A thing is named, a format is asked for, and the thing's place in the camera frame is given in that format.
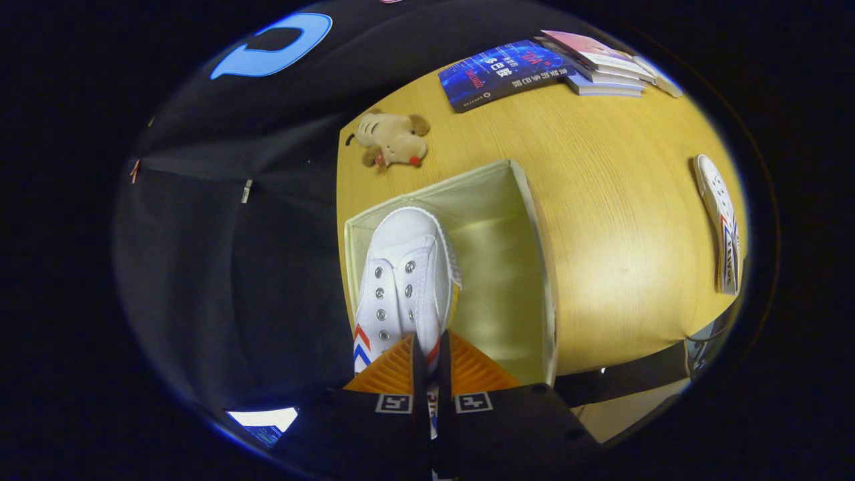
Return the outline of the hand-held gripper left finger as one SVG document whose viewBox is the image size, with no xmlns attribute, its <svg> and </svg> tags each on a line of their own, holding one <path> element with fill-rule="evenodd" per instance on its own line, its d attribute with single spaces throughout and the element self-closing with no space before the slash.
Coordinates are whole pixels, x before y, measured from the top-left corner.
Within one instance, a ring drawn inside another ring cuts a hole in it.
<svg viewBox="0 0 855 481">
<path fill-rule="evenodd" d="M 274 457 L 300 480 L 430 480 L 425 358 L 416 335 L 297 408 Z"/>
</svg>

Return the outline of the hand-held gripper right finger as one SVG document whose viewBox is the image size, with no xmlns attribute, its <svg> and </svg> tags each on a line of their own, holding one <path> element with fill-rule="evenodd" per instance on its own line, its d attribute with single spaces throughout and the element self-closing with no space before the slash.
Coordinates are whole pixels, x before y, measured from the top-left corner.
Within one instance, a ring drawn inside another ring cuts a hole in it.
<svg viewBox="0 0 855 481">
<path fill-rule="evenodd" d="M 438 472 L 455 480 L 559 480 L 598 442 L 547 383 L 523 384 L 461 335 L 439 355 Z"/>
</svg>

